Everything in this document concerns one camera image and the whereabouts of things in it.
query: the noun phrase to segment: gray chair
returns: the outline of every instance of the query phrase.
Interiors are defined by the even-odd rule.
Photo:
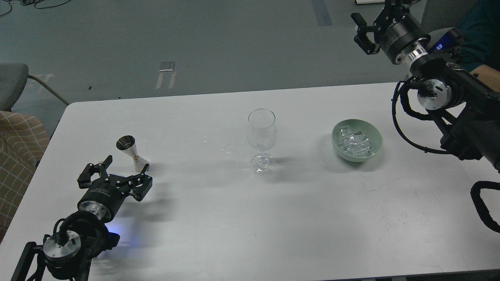
[[[45,87],[65,105],[69,103],[38,77],[28,74],[24,63],[0,63],[0,111],[10,111],[25,89],[28,78]]]

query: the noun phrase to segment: white table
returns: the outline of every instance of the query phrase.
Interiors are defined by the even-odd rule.
[[[404,142],[391,119],[394,86],[71,104],[0,244],[0,280],[10,280],[26,242],[41,244],[76,211],[85,192],[76,179],[87,163],[111,154],[110,174],[135,174],[115,147],[124,135],[151,161],[153,187],[142,202],[128,198],[107,224],[121,240],[93,260],[90,281],[335,280],[500,268],[500,234],[483,225],[469,194],[477,180],[498,180],[497,172],[485,159],[460,161]],[[270,175],[252,172],[257,151],[246,141],[248,114],[262,107],[274,111],[278,127],[269,150],[278,168]],[[398,117],[415,142],[439,146],[432,122]],[[365,163],[333,151],[331,130],[349,118],[384,137],[381,153]],[[52,280],[48,271],[44,280]]]

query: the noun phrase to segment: gray floor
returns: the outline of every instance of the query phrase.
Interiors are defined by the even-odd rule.
[[[417,19],[425,2],[411,8]],[[13,3],[12,12],[0,17],[0,62],[26,63],[30,74],[70,103],[395,82],[407,74],[405,66],[392,65],[382,52],[367,56],[353,41],[350,14],[361,13],[372,23],[382,4],[323,3],[73,0],[42,10]],[[0,2],[0,14],[8,9]],[[168,61],[175,61],[175,73],[161,77],[160,63]],[[12,110],[37,116],[52,134],[64,109],[28,81]],[[490,280],[497,275],[408,280]]]

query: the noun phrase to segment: metal jigger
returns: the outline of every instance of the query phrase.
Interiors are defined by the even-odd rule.
[[[150,162],[141,156],[137,155],[137,147],[136,147],[136,139],[131,135],[125,135],[118,139],[116,142],[116,148],[125,152],[128,156],[133,159],[133,166],[137,173],[140,173],[144,165],[149,164]]]

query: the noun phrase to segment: bowl of ice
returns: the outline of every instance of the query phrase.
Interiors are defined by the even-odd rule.
[[[364,162],[380,152],[382,135],[372,124],[347,119],[339,122],[331,131],[333,149],[340,157],[351,162]]]

